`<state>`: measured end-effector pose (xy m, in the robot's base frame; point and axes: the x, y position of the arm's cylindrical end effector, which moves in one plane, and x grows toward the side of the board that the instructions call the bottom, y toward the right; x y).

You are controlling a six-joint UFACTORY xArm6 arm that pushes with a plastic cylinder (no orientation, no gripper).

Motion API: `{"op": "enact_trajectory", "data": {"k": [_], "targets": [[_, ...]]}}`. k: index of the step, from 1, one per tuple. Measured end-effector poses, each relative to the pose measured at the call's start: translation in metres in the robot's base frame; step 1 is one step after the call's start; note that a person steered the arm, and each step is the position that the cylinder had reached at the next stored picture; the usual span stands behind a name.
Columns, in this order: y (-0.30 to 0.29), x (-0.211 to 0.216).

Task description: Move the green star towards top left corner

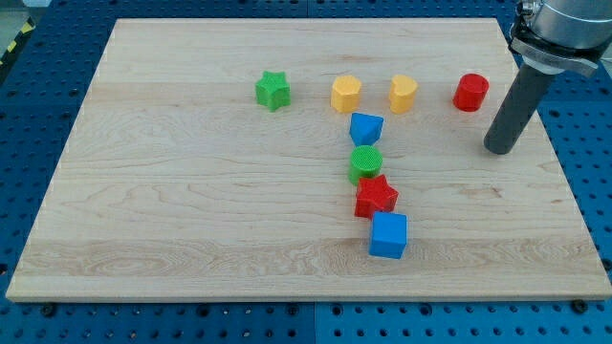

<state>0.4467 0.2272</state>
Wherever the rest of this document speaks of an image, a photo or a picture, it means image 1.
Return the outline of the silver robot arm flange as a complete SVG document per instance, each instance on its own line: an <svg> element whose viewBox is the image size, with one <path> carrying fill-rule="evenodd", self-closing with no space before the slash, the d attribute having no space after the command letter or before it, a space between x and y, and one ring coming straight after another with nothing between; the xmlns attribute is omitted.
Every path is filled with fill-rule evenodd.
<svg viewBox="0 0 612 344"><path fill-rule="evenodd" d="M610 43L610 0L517 2L510 49L544 74L590 77Z"/></svg>

